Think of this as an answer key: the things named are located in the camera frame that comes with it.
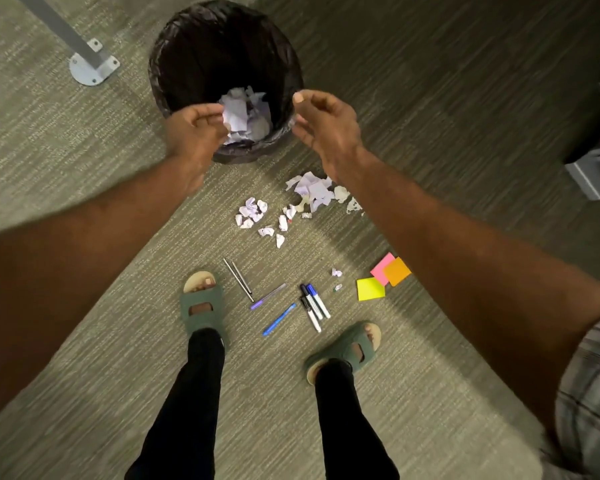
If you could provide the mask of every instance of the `hand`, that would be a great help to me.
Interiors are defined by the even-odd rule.
[[[195,104],[174,112],[165,121],[167,156],[181,159],[191,171],[189,193],[202,186],[214,152],[229,134],[223,124],[223,110],[222,104]]]
[[[336,96],[304,89],[293,97],[293,133],[322,160],[326,174],[338,182],[338,172],[362,149],[356,112]]]

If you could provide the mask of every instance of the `yellow sticky note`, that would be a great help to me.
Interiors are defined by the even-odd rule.
[[[358,280],[358,301],[366,299],[383,298],[384,286],[375,278],[365,278]]]
[[[391,263],[384,268],[384,275],[389,279],[391,286],[396,286],[410,274],[411,271],[400,258],[391,261]]]

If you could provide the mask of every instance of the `forearm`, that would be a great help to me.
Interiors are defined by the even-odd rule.
[[[0,233],[0,409],[165,224],[191,172],[167,159],[90,201]]]
[[[600,319],[600,282],[443,204],[362,152],[343,184],[448,318],[553,428],[560,377]]]

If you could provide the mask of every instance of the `left hand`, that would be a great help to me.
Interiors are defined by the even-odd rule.
[[[222,104],[195,104],[174,112],[165,121],[167,156],[182,159],[192,171],[191,192],[202,185],[214,152],[229,134],[223,124],[223,110]]]

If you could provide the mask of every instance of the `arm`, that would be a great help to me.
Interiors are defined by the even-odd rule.
[[[549,431],[562,374],[600,320],[600,282],[424,192],[364,149],[352,108],[303,91],[296,136],[360,202],[449,320]]]
[[[222,110],[175,113],[167,159],[76,207],[0,232],[0,409],[202,184],[227,134]]]

